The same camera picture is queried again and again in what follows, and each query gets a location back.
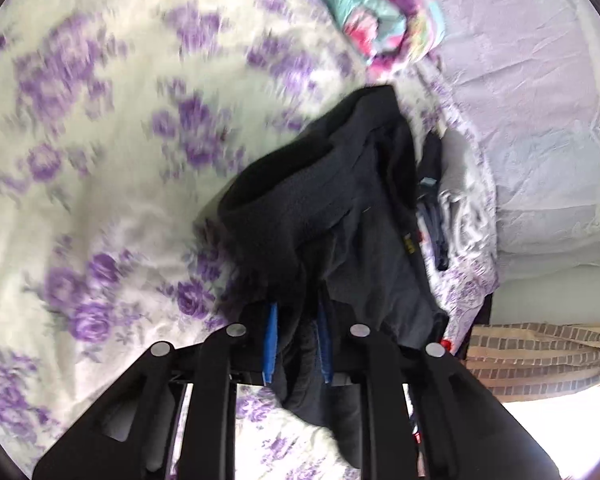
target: beige curtain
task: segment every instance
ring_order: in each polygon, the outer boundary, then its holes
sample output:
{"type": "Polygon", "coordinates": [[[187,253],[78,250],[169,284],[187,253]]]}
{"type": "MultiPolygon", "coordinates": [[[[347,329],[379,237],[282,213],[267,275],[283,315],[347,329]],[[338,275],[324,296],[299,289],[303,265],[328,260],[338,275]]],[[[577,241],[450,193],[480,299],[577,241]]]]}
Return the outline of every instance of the beige curtain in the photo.
{"type": "Polygon", "coordinates": [[[501,402],[573,394],[600,384],[600,324],[475,326],[466,366],[501,402]]]}

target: metal rivet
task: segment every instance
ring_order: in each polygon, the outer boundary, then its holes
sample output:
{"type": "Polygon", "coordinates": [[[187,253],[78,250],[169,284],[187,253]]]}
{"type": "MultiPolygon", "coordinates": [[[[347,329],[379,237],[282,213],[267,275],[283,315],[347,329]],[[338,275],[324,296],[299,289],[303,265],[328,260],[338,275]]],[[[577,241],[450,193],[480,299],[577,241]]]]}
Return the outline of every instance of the metal rivet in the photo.
{"type": "Polygon", "coordinates": [[[431,357],[442,357],[446,353],[446,350],[439,343],[429,343],[425,347],[425,352],[431,357]]]}
{"type": "Polygon", "coordinates": [[[162,357],[163,355],[167,355],[171,352],[171,347],[169,343],[165,343],[164,341],[160,341],[151,345],[151,354],[156,357],[162,357]]]}
{"type": "Polygon", "coordinates": [[[351,325],[349,332],[351,332],[351,335],[355,337],[366,337],[371,334],[371,329],[367,325],[357,323],[355,325],[351,325]]]}
{"type": "Polygon", "coordinates": [[[233,323],[226,328],[226,332],[231,337],[240,337],[247,333],[247,327],[240,323],[233,323]]]}

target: black fleece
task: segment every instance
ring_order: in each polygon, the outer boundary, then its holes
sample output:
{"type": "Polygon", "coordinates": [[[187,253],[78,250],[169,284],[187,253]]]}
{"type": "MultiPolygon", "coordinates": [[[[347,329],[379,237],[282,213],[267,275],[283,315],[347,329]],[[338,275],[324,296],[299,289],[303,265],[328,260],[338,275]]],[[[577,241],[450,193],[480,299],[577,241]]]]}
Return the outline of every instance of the black fleece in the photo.
{"type": "Polygon", "coordinates": [[[219,205],[278,303],[274,391],[296,415],[331,428],[354,466],[357,390],[324,384],[317,305],[333,331],[343,303],[401,345],[440,339],[448,317],[429,290],[418,246],[417,184],[409,126],[393,88],[377,86],[353,92],[298,140],[251,164],[219,205]]]}

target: folded clothes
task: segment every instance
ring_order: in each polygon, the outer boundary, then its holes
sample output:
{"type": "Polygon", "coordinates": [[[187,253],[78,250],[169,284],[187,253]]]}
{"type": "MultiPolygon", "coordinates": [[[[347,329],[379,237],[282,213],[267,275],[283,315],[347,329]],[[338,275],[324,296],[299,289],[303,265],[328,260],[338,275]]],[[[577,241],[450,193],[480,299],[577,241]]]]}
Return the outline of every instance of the folded clothes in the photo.
{"type": "Polygon", "coordinates": [[[323,0],[336,24],[360,53],[372,60],[402,43],[406,17],[389,0],[323,0]]]}
{"type": "Polygon", "coordinates": [[[372,75],[378,77],[421,60],[442,41],[445,22],[436,0],[390,0],[407,18],[407,31],[396,52],[379,56],[371,63],[372,75]]]}
{"type": "Polygon", "coordinates": [[[360,51],[372,79],[422,59],[444,35],[435,0],[323,0],[360,51]]]}
{"type": "Polygon", "coordinates": [[[442,179],[438,201],[449,253],[471,256],[489,238],[484,184],[469,142],[454,129],[442,137],[442,179]]]}

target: white wall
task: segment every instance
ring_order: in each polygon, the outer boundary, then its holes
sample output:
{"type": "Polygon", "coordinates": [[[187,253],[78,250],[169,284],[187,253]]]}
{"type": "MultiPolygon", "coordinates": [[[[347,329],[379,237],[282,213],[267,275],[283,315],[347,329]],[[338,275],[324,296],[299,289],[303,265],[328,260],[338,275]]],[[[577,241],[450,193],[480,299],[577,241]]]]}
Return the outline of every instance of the white wall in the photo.
{"type": "Polygon", "coordinates": [[[505,283],[493,295],[491,322],[600,322],[600,267],[505,283]]]}

